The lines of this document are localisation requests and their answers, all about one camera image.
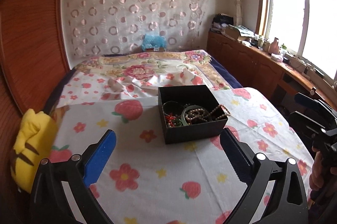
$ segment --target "yellow star print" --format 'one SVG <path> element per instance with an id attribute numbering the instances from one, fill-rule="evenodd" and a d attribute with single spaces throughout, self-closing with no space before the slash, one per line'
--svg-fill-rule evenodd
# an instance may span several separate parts
<path id="1" fill-rule="evenodd" d="M 186 151 L 193 152 L 196 148 L 197 148 L 197 145 L 194 141 L 192 141 L 190 143 L 186 143 L 184 145 L 184 150 L 186 150 Z"/>
<path id="2" fill-rule="evenodd" d="M 124 217 L 124 223 L 125 224 L 138 224 L 136 218 L 128 218 L 128 217 Z"/>
<path id="3" fill-rule="evenodd" d="M 226 179 L 227 179 L 227 175 L 220 173 L 220 174 L 218 174 L 216 179 L 218 180 L 219 183 L 221 183 L 221 182 L 225 183 Z"/>
<path id="4" fill-rule="evenodd" d="M 290 152 L 289 152 L 287 149 L 282 149 L 282 151 L 283 151 L 288 157 L 291 156 Z"/>
<path id="5" fill-rule="evenodd" d="M 163 176 L 166 176 L 166 170 L 161 168 L 160 170 L 157 170 L 156 173 L 158 174 L 158 178 L 161 179 Z"/>
<path id="6" fill-rule="evenodd" d="M 100 128 L 102 128 L 102 127 L 107 127 L 107 124 L 108 124 L 108 123 L 109 123 L 108 121 L 102 119 L 102 120 L 100 120 L 99 122 L 97 122 L 96 124 L 97 124 Z"/>
<path id="7" fill-rule="evenodd" d="M 238 100 L 232 100 L 230 103 L 234 104 L 236 106 L 238 106 L 240 104 Z"/>

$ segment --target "floral bedspread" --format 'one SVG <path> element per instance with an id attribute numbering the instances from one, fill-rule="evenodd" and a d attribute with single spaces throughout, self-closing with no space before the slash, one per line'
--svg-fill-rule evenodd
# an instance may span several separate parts
<path id="1" fill-rule="evenodd" d="M 232 113 L 226 126 L 255 153 L 262 152 L 271 160 L 296 159 L 309 194 L 313 160 L 274 106 L 252 88 L 212 92 Z M 64 161 L 74 153 L 82 154 L 107 129 L 112 129 L 117 135 L 117 146 L 90 189 L 115 224 L 222 224 L 246 184 L 239 181 L 219 137 L 165 145 L 158 98 L 128 98 L 73 100 L 72 104 L 58 108 L 63 119 L 59 120 L 50 160 Z M 261 217 L 271 190 L 272 183 L 251 223 Z M 76 206 L 70 203 L 76 219 L 83 221 Z"/>

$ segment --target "human hand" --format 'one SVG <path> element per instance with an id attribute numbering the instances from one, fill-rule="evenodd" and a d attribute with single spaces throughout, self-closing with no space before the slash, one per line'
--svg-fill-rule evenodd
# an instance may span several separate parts
<path id="1" fill-rule="evenodd" d="M 312 173 L 309 177 L 309 186 L 312 190 L 318 191 L 323 187 L 324 179 L 322 176 L 323 166 L 322 166 L 322 153 L 312 147 L 312 150 L 316 153 L 314 164 L 312 165 Z M 330 172 L 333 175 L 337 175 L 337 167 L 330 168 Z"/>

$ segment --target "black box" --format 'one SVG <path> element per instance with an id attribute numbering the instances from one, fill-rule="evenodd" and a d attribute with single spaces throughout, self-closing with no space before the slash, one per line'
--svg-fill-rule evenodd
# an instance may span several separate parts
<path id="1" fill-rule="evenodd" d="M 218 136 L 228 120 L 228 117 L 226 117 L 222 120 L 193 124 L 189 126 L 168 127 L 163 111 L 163 104 L 168 101 L 176 101 L 181 105 L 198 105 L 205 108 L 208 112 L 211 112 L 219 105 L 218 101 L 206 85 L 159 87 L 159 114 L 166 144 L 181 143 Z M 224 111 L 222 108 L 219 108 L 212 116 L 218 117 L 223 114 Z"/>

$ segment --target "stuffed toy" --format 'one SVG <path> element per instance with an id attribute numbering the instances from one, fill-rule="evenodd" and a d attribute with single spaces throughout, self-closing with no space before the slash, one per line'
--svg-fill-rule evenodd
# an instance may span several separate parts
<path id="1" fill-rule="evenodd" d="M 11 150 L 11 175 L 16 184 L 31 193 L 37 168 L 50 154 L 57 125 L 43 112 L 27 110 L 22 117 L 19 133 Z"/>

